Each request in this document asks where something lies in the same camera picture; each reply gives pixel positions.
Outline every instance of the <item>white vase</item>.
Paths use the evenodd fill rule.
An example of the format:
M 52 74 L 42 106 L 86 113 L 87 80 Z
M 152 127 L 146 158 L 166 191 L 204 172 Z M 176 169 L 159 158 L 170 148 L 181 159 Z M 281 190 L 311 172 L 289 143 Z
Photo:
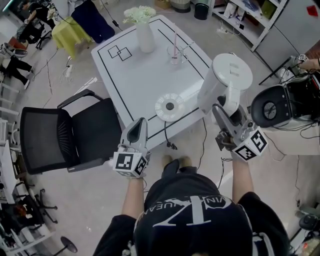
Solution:
M 149 26 L 149 23 L 137 23 L 136 36 L 139 42 L 141 51 L 144 53 L 151 53 L 156 47 L 155 37 Z

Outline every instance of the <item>glass cup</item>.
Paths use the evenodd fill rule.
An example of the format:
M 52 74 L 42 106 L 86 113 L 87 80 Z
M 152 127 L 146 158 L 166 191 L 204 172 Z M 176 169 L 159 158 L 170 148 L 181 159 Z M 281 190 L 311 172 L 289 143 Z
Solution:
M 179 65 L 188 61 L 188 56 L 184 54 L 183 48 L 179 45 L 176 47 L 174 45 L 168 46 L 166 52 L 172 65 Z

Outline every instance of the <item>yellow cloth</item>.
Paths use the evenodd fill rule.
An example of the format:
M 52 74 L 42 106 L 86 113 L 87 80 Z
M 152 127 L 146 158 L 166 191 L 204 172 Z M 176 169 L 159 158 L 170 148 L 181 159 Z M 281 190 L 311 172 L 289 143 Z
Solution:
M 73 24 L 77 24 L 77 22 L 72 17 L 65 18 L 65 21 L 61 20 L 52 30 L 52 38 L 59 48 L 64 48 L 74 59 L 76 57 L 75 44 L 80 44 L 82 39 L 90 42 L 91 37 L 80 25 Z

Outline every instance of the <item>pink straw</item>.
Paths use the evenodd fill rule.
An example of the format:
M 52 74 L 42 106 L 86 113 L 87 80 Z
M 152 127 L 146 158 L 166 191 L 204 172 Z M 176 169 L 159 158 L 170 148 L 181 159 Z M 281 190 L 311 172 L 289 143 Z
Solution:
M 174 45 L 173 45 L 173 57 L 177 55 L 177 26 L 174 24 Z

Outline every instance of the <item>black t-shirt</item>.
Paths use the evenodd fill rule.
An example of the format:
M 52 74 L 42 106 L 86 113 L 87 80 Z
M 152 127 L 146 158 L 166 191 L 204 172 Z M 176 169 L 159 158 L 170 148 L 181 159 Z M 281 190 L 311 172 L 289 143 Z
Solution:
M 29 12 L 32 14 L 36 10 L 36 17 L 47 18 L 48 15 L 48 8 L 44 7 L 42 4 L 38 2 L 31 2 L 29 6 Z
M 121 256 L 129 241 L 138 256 L 251 256 L 253 232 L 267 234 L 275 256 L 288 255 L 289 239 L 281 221 L 255 193 L 248 192 L 236 204 L 200 174 L 158 180 L 144 209 L 135 231 L 134 218 L 115 216 L 94 256 Z

